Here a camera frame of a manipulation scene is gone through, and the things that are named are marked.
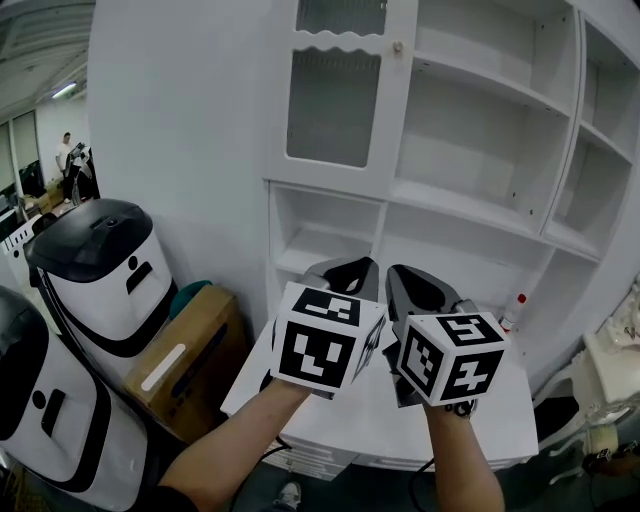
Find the bottle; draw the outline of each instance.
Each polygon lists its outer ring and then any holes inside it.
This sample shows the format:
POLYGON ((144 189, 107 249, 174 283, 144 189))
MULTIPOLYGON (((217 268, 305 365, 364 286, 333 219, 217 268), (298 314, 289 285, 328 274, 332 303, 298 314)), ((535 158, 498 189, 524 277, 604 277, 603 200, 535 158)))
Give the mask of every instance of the bottle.
POLYGON ((504 310, 504 313, 500 317, 500 327, 509 334, 513 329, 514 324, 518 321, 518 317, 524 307, 524 303, 527 302, 527 296, 523 293, 518 295, 516 301, 514 301, 509 307, 504 310))

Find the white table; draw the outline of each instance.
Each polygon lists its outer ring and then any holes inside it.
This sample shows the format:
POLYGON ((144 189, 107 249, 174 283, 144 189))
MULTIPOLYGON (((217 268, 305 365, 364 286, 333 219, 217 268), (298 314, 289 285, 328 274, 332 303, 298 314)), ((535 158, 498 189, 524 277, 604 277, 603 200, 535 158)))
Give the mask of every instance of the white table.
MULTIPOLYGON (((259 390, 269 369, 272 322, 268 322, 222 404, 234 414, 259 390)), ((265 462, 331 480, 348 464, 413 471, 433 457, 427 421, 419 406, 399 409, 382 349, 395 341, 391 324, 382 332, 371 364, 347 390, 326 400, 312 395, 291 418, 282 438, 295 449, 265 462)), ((472 424, 485 457, 501 469, 536 455, 531 392, 513 350, 480 400, 472 424)))

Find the shoe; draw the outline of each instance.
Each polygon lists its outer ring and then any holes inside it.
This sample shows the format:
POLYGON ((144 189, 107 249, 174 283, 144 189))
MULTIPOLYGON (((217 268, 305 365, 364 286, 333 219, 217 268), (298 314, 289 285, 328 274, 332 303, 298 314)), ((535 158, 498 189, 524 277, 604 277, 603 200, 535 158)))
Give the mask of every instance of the shoe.
POLYGON ((298 510, 298 506, 302 502, 302 487, 298 482, 287 482, 278 492, 278 499, 273 502, 274 505, 288 505, 293 510, 298 510))

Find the person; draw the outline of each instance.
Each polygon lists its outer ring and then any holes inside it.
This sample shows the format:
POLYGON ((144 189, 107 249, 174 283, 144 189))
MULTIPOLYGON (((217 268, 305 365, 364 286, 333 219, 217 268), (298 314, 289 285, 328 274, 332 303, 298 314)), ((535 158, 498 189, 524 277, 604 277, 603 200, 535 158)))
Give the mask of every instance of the person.
MULTIPOLYGON (((310 393, 308 388, 274 379, 234 416, 182 452, 147 496, 144 509, 218 509, 233 496, 310 393)), ((482 454, 469 419, 443 407, 424 405, 424 409, 437 461, 440 510, 504 511, 500 484, 482 454)), ((300 486, 289 482, 273 506, 265 510, 294 512, 301 501, 300 486)))
POLYGON ((73 183, 76 175, 80 171, 80 167, 76 165, 76 162, 70 162, 69 172, 67 172, 67 156, 73 149, 71 145, 71 133, 66 132, 62 137, 62 142, 58 145, 56 151, 56 164, 58 169, 62 173, 62 193, 64 196, 64 202, 69 203, 71 201, 71 193, 73 191, 73 183))

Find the black and white cube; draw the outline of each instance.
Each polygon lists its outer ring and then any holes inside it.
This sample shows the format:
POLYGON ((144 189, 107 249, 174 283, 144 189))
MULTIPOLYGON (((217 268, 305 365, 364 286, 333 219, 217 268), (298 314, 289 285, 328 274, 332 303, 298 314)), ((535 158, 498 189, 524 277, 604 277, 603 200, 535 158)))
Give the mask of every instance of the black and white cube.
POLYGON ((347 387, 378 347, 386 306, 289 283, 276 318, 271 374, 320 391, 347 387))
POLYGON ((488 393, 511 341, 491 313, 407 318, 398 371, 430 405, 488 393))

